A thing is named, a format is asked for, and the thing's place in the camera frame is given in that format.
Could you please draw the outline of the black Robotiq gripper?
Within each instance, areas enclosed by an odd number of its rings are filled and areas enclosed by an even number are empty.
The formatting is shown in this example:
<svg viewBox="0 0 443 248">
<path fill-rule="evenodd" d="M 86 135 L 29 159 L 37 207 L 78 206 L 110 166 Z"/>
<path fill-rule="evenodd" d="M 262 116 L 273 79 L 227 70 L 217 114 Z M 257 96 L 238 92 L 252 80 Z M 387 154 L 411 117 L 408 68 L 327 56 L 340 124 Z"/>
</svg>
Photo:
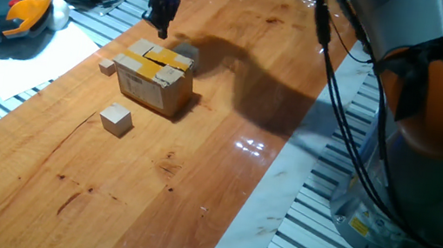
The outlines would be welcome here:
<svg viewBox="0 0 443 248">
<path fill-rule="evenodd" d="M 149 0 L 148 10 L 143 12 L 142 18 L 151 22 L 158 36 L 165 40 L 168 37 L 170 22 L 177 14 L 180 0 Z"/>
</svg>

